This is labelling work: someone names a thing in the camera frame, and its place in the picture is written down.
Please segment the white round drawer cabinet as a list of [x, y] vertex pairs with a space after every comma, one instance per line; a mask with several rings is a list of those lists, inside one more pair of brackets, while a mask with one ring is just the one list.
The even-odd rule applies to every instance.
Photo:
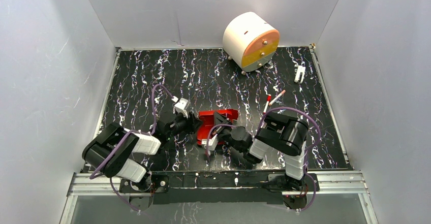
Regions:
[[222, 38], [228, 59], [235, 61], [243, 75], [267, 64], [279, 41], [280, 32], [254, 12], [235, 17]]

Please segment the red capped white pen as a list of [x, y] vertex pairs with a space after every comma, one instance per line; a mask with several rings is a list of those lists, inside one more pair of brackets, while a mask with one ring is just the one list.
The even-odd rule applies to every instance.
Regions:
[[271, 101], [271, 95], [268, 94], [267, 95], [267, 99], [266, 99], [266, 104], [265, 104], [265, 107], [264, 107], [264, 110], [263, 110], [263, 114], [265, 114], [267, 112], [267, 109], [268, 109], [268, 106], [270, 104], [270, 101]]

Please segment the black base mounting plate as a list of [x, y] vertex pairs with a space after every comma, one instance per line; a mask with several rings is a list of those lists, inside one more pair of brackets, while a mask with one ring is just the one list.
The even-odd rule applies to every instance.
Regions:
[[145, 194], [156, 205], [201, 202], [306, 205], [320, 190], [317, 175], [301, 180], [288, 178], [284, 170], [241, 170], [215, 172], [153, 172], [147, 185], [122, 179], [119, 192], [132, 197]]

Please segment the red paper box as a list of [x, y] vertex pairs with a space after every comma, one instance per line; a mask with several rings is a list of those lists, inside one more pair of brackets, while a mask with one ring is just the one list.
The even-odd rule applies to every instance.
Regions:
[[203, 122], [203, 124], [200, 126], [200, 128], [197, 131], [197, 144], [199, 146], [203, 146], [203, 140], [206, 140], [207, 134], [209, 130], [216, 124], [222, 123], [221, 122], [215, 123], [214, 121], [214, 114], [218, 112], [225, 118], [228, 118], [230, 122], [233, 122], [234, 120], [237, 120], [239, 117], [238, 110], [235, 109], [223, 109], [223, 110], [209, 110], [209, 111], [199, 111], [198, 116], [199, 119]]

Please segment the pink capped white pen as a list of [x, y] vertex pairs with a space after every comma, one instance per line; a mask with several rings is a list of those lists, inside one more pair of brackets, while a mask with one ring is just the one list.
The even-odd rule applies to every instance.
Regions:
[[285, 90], [282, 90], [279, 94], [277, 94], [270, 102], [269, 102], [269, 106], [272, 106], [280, 97], [283, 96], [283, 94], [285, 93]]

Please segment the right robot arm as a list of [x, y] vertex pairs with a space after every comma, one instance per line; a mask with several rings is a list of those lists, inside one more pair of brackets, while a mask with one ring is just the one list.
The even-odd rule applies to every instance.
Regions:
[[271, 148], [283, 154], [287, 186], [300, 190], [306, 184], [305, 147], [309, 125], [292, 116], [270, 112], [253, 137], [245, 127], [233, 125], [220, 113], [214, 114], [214, 126], [207, 135], [206, 155], [210, 156], [222, 141], [242, 153], [252, 164], [262, 162]]

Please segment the white clip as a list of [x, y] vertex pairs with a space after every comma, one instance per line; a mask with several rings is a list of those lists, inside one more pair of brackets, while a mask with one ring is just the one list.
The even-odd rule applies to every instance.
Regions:
[[304, 66], [298, 66], [294, 78], [294, 82], [298, 84], [302, 84], [305, 76], [305, 67]]

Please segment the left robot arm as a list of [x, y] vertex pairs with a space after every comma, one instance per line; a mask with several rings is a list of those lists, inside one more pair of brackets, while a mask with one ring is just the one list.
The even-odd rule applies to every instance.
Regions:
[[130, 155], [156, 155], [174, 137], [195, 134], [202, 125], [203, 121], [192, 112], [157, 119], [152, 127], [154, 132], [149, 133], [128, 130], [112, 122], [84, 148], [82, 158], [95, 168], [91, 179], [100, 175], [120, 177], [131, 181], [138, 191], [147, 191], [152, 184], [151, 171]]

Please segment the aluminium frame rail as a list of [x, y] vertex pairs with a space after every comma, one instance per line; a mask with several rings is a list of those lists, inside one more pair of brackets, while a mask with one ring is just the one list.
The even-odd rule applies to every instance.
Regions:
[[[361, 171], [311, 171], [319, 184], [317, 194], [358, 194], [367, 223], [378, 223], [370, 192]], [[89, 173], [78, 173], [72, 177], [67, 201], [60, 223], [71, 223], [78, 196], [113, 196], [110, 181], [106, 177], [90, 180]]]

